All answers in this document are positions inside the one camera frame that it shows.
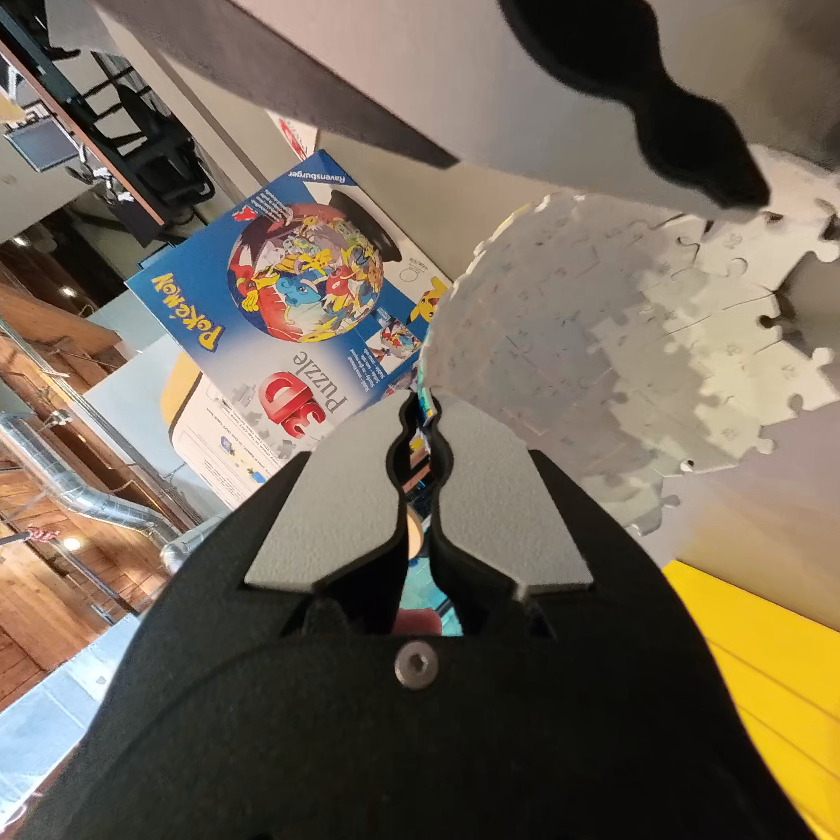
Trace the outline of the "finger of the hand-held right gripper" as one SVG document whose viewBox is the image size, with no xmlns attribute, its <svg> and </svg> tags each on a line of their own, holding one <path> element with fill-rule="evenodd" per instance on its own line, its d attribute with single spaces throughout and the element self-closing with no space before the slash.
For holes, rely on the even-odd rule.
<svg viewBox="0 0 840 840">
<path fill-rule="evenodd" d="M 720 104 L 681 87 L 647 2 L 237 2 L 459 161 L 705 217 L 771 189 Z"/>
<path fill-rule="evenodd" d="M 657 1 L 656 16 L 669 74 L 750 142 L 838 155 L 838 2 Z"/>
</svg>

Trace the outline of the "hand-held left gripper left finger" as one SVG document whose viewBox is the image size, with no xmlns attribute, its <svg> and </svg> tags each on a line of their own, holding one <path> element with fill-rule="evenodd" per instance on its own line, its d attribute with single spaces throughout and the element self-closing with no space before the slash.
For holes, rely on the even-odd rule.
<svg viewBox="0 0 840 840">
<path fill-rule="evenodd" d="M 245 575 L 248 587 L 329 598 L 368 634 L 390 634 L 407 574 L 403 474 L 417 394 L 400 390 L 310 453 Z"/>
</svg>

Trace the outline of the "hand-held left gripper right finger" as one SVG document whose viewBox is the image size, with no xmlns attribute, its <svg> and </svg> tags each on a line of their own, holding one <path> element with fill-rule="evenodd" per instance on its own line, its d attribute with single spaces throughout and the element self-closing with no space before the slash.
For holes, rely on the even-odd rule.
<svg viewBox="0 0 840 840">
<path fill-rule="evenodd" d="M 430 400 L 430 564 L 462 634 L 527 627 L 537 598 L 590 590 L 593 573 L 526 444 L 455 395 Z"/>
</svg>

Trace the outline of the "partly built puzzle ball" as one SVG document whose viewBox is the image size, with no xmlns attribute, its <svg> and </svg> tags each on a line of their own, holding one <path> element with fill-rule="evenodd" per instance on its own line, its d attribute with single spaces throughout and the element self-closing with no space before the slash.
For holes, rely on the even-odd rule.
<svg viewBox="0 0 840 840">
<path fill-rule="evenodd" d="M 783 340 L 777 290 L 695 267 L 711 222 L 562 190 L 509 216 L 437 306 L 427 387 L 496 418 L 613 517 L 660 521 L 667 479 L 768 454 L 838 401 L 833 353 Z"/>
</svg>

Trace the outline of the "blue puzzle box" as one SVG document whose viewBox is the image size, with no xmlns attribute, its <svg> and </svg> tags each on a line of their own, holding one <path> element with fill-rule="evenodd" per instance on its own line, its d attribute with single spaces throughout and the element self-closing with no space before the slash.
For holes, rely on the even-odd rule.
<svg viewBox="0 0 840 840">
<path fill-rule="evenodd" d="M 282 460 L 410 387 L 450 285 L 324 150 L 129 281 Z"/>
</svg>

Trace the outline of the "white instruction sheet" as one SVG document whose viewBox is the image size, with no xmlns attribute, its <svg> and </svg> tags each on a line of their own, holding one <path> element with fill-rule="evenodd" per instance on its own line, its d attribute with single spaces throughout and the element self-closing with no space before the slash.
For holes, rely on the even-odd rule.
<svg viewBox="0 0 840 840">
<path fill-rule="evenodd" d="M 315 154 L 319 147 L 320 129 L 271 110 L 267 110 L 266 114 L 299 161 Z"/>
</svg>

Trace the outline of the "dark office chair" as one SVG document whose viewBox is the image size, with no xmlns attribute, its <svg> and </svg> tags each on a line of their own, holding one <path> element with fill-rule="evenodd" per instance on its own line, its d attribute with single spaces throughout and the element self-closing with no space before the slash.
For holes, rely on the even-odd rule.
<svg viewBox="0 0 840 840">
<path fill-rule="evenodd" d="M 82 97 L 88 100 L 106 88 L 116 91 L 118 102 L 98 113 L 94 121 L 97 123 L 119 111 L 131 119 L 135 131 L 115 137 L 104 135 L 103 140 L 121 159 L 134 182 L 154 199 L 155 212 L 161 221 L 155 222 L 151 212 L 141 207 L 132 194 L 116 193 L 114 187 L 107 189 L 109 208 L 118 224 L 141 246 L 155 240 L 177 245 L 181 240 L 172 233 L 174 227 L 196 218 L 207 225 L 198 207 L 215 198 L 215 183 L 193 136 L 175 115 L 153 104 L 151 87 L 145 85 L 134 90 L 118 78 L 115 76 L 90 88 Z"/>
</svg>

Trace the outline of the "wooden table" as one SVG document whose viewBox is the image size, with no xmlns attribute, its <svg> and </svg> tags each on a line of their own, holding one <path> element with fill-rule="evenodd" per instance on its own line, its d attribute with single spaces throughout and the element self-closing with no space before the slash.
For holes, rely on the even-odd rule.
<svg viewBox="0 0 840 840">
<path fill-rule="evenodd" d="M 187 353 L 180 352 L 174 368 L 164 384 L 160 399 L 160 409 L 168 435 L 172 435 L 175 424 L 183 413 L 201 381 L 203 372 Z"/>
</svg>

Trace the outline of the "black computer monitor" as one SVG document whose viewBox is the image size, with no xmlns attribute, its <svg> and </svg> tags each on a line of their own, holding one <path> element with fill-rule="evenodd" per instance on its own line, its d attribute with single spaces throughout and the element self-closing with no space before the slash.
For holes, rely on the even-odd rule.
<svg viewBox="0 0 840 840">
<path fill-rule="evenodd" d="M 77 142 L 55 117 L 10 128 L 4 138 L 39 174 L 64 166 L 80 154 Z"/>
</svg>

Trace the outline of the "yellow plastic bin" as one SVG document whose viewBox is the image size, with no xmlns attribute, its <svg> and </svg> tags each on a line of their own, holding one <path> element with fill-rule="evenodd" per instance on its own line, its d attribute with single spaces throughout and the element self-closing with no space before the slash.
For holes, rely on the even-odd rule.
<svg viewBox="0 0 840 840">
<path fill-rule="evenodd" d="M 816 837 L 839 838 L 838 632 L 687 564 L 664 574 L 773 775 Z"/>
</svg>

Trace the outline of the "brown wooden post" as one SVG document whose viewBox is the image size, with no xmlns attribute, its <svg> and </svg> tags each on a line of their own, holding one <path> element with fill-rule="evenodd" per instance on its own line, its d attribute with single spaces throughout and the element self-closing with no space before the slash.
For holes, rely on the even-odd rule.
<svg viewBox="0 0 840 840">
<path fill-rule="evenodd" d="M 165 214 L 164 205 L 153 195 L 153 193 L 141 183 L 132 173 L 123 157 L 105 142 L 102 133 L 92 128 L 88 130 L 85 123 L 79 123 L 75 118 L 75 100 L 61 100 L 57 98 L 45 84 L 45 73 L 34 59 L 13 43 L 7 30 L 2 28 L 1 54 L 3 60 L 9 67 L 14 68 L 17 77 L 25 79 L 27 84 L 35 92 L 36 100 L 42 102 L 46 109 L 53 114 L 62 124 L 63 128 L 77 141 L 77 145 L 86 153 L 85 159 L 93 156 L 111 176 L 117 181 L 124 193 L 131 195 L 132 199 L 142 207 L 152 223 L 159 229 L 165 228 L 170 219 Z"/>
</svg>

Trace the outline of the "silver air duct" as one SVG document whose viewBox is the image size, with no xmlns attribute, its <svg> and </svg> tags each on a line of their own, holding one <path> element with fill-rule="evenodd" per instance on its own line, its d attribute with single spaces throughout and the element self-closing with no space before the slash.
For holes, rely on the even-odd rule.
<svg viewBox="0 0 840 840">
<path fill-rule="evenodd" d="M 181 569 L 188 557 L 224 520 L 215 516 L 185 532 L 162 514 L 123 500 L 87 483 L 37 433 L 22 416 L 1 414 L 2 444 L 65 509 L 82 517 L 142 534 L 160 551 L 169 574 Z"/>
</svg>

